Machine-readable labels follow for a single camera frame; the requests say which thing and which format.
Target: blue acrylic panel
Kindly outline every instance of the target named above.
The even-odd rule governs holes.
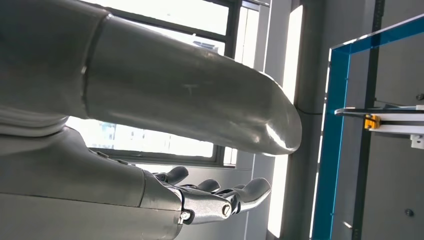
[[[332,239],[344,120],[341,116],[335,116],[334,112],[346,106],[351,55],[421,33],[424,33],[424,14],[345,42],[330,50],[312,240]]]

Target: dark metal bar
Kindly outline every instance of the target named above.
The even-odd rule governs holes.
[[[239,30],[240,8],[242,0],[236,0],[228,8],[228,20],[226,23],[226,37],[224,55],[230,58],[236,56],[237,33]]]
[[[372,32],[382,29],[385,0],[375,0],[374,16],[372,20]],[[373,45],[380,45],[381,35],[372,39]],[[379,65],[379,49],[369,50],[368,76],[365,88],[364,108],[373,108],[376,99],[377,69]],[[360,240],[364,220],[365,195],[367,189],[368,164],[370,159],[371,132],[362,129],[362,137],[359,150],[359,163],[356,179],[355,205],[353,209],[352,239]]]

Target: glossy metal surface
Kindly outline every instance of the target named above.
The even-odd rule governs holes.
[[[0,10],[5,19],[0,33],[7,33],[0,41],[6,53],[0,55],[0,70],[7,73],[1,76],[0,105],[93,118],[252,153],[290,154],[299,147],[299,115],[270,77],[91,6],[36,2],[28,5],[25,21],[10,14],[12,7],[22,11],[24,4],[6,4],[3,9],[9,10]],[[53,14],[51,5],[63,13]],[[34,6],[38,11],[31,11]],[[61,19],[65,25],[60,29],[72,29],[74,23],[64,19],[81,16],[92,16],[86,18],[90,26],[82,28],[79,21],[81,29],[67,32],[67,41],[55,35],[64,34],[57,25],[46,27],[47,20]],[[31,39],[25,29],[37,28],[49,35],[41,31],[34,34],[37,41],[20,40]]]

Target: glass panel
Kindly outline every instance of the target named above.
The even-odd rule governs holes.
[[[69,117],[66,125],[77,130],[89,148],[129,150],[210,158],[214,145],[164,132]]]
[[[137,25],[140,25],[142,27],[145,27],[147,29],[153,30],[155,32],[161,33],[163,35],[166,35],[172,39],[178,40],[180,42],[195,46],[195,47],[202,47],[205,49],[209,49],[215,53],[218,53],[219,55],[224,55],[224,51],[225,51],[225,43],[220,42],[220,41],[214,41],[211,39],[207,39],[207,38],[203,38],[203,37],[199,37],[199,36],[195,36],[195,35],[190,35],[190,34],[185,34],[185,33],[181,33],[181,32],[177,32],[177,31],[173,31],[173,30],[169,30],[169,29],[164,29],[161,27],[155,27],[155,26],[150,26],[147,24],[142,24],[142,23],[137,23],[137,22],[133,22],[133,21],[128,21]]]
[[[234,60],[250,68],[254,67],[259,12],[242,7],[238,22],[237,45]]]
[[[228,7],[204,0],[83,0],[129,13],[225,35]]]

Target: screw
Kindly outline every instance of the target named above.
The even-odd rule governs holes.
[[[416,99],[417,99],[418,101],[424,100],[424,93],[420,93],[420,94],[418,94],[418,95],[416,96]]]
[[[229,204],[225,204],[222,208],[222,214],[224,217],[228,218],[231,214],[231,206]]]
[[[188,220],[191,217],[191,214],[188,211],[183,211],[179,216],[182,220]]]
[[[407,209],[405,210],[405,214],[406,214],[408,217],[413,217],[413,216],[414,216],[414,211],[412,211],[411,209],[407,208]]]

